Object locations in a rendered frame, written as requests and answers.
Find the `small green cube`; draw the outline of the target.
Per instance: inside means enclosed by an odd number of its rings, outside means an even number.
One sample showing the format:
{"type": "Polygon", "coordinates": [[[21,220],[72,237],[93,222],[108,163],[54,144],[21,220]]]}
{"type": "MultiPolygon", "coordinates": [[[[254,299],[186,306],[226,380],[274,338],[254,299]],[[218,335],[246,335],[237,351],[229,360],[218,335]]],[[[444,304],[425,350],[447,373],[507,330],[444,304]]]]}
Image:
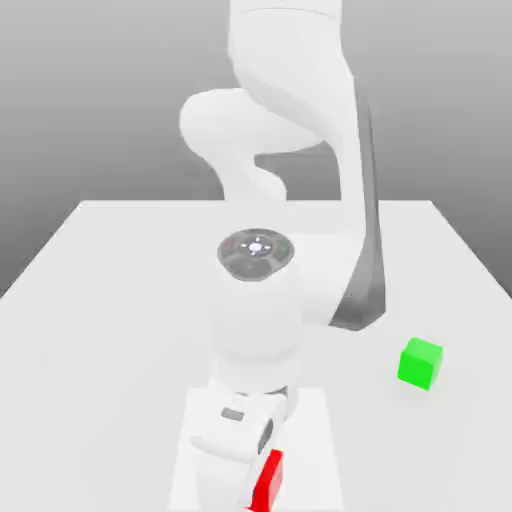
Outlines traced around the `small green cube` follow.
{"type": "Polygon", "coordinates": [[[413,386],[429,390],[439,373],[443,355],[442,346],[411,338],[400,354],[397,377],[413,386]]]}

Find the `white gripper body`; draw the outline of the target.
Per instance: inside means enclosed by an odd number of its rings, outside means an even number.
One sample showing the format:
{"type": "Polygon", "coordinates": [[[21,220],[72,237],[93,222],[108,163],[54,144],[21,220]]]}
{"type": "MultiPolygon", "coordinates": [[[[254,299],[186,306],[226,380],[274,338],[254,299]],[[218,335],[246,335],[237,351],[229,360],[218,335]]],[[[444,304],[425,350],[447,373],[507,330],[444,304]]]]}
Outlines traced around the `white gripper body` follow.
{"type": "Polygon", "coordinates": [[[201,512],[246,512],[267,458],[267,448],[239,454],[190,438],[201,512]]]}

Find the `small red cube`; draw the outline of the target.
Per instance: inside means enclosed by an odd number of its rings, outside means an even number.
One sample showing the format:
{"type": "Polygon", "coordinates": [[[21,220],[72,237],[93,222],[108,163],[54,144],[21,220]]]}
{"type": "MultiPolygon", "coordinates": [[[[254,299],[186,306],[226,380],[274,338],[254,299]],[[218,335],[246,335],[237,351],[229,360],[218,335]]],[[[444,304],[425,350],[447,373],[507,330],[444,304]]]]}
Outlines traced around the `small red cube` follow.
{"type": "Polygon", "coordinates": [[[272,512],[283,480],[283,452],[272,449],[253,488],[250,512],[272,512]]]}

